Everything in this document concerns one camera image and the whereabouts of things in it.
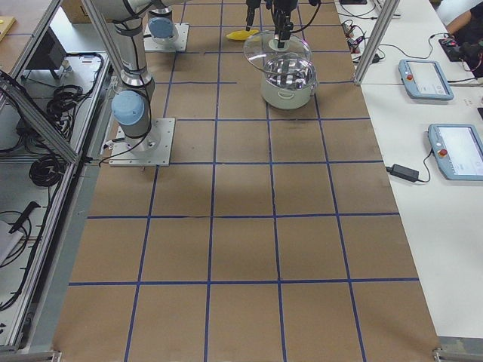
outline wooden board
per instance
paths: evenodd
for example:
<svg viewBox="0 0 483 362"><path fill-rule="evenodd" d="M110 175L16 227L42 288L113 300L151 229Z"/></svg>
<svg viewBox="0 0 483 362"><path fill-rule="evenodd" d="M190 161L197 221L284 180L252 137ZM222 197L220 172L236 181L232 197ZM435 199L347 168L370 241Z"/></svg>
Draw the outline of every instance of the wooden board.
<svg viewBox="0 0 483 362"><path fill-rule="evenodd" d="M0 17L0 41L7 35L13 23L15 23L14 17Z"/></svg>

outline tablet screen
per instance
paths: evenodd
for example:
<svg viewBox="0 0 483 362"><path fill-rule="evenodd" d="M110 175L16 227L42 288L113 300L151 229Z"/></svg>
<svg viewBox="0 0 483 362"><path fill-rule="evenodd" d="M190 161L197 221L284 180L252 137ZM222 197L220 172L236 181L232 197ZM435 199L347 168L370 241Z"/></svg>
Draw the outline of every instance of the tablet screen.
<svg viewBox="0 0 483 362"><path fill-rule="evenodd" d="M483 154L470 127L438 127L456 175L483 175Z"/></svg>
<svg viewBox="0 0 483 362"><path fill-rule="evenodd" d="M421 94L447 94L434 63L408 62L408 65Z"/></svg>

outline blue framed tablet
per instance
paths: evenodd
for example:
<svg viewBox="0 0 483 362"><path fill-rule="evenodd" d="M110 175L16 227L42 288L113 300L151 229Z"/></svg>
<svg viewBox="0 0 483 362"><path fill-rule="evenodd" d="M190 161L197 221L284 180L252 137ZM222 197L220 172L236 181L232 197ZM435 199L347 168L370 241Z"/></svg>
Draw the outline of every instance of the blue framed tablet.
<svg viewBox="0 0 483 362"><path fill-rule="evenodd" d="M483 181L483 144L472 124L431 124L428 138L447 179Z"/></svg>
<svg viewBox="0 0 483 362"><path fill-rule="evenodd" d="M409 97L419 100L452 100L453 91L438 62L431 60L401 60L401 73Z"/></svg>

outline white mounting plate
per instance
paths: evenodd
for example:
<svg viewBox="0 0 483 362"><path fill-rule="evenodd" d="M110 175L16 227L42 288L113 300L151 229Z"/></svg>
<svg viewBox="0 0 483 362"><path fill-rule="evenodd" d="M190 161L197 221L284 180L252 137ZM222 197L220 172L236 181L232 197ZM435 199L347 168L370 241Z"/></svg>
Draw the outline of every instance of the white mounting plate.
<svg viewBox="0 0 483 362"><path fill-rule="evenodd" d="M114 156L109 159L109 165L112 167L169 166L171 146L173 144L174 123L174 118L155 119L152 126L158 128L158 132L161 134L159 146L152 151L138 153L126 152L122 155ZM124 132L120 127L116 137L124 137ZM127 150L126 143L115 143L112 154L116 155Z"/></svg>
<svg viewBox="0 0 483 362"><path fill-rule="evenodd" d="M144 50L147 53L159 52L159 53L174 53L176 51L186 51L186 44L188 43L188 23L175 23L178 31L178 39L172 43L158 44L152 40L151 37L144 38ZM151 35L149 27L146 27L144 35Z"/></svg>

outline black power brick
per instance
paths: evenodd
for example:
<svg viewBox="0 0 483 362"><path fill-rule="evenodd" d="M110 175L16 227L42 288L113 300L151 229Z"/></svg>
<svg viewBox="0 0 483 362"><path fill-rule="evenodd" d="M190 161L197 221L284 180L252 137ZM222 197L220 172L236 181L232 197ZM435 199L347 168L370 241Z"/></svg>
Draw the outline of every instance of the black power brick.
<svg viewBox="0 0 483 362"><path fill-rule="evenodd" d="M401 166L400 164L394 164L392 167L386 167L386 170L387 172L389 172L389 174L399 177L400 179L406 179L407 181L411 181L412 183L420 180L419 171Z"/></svg>

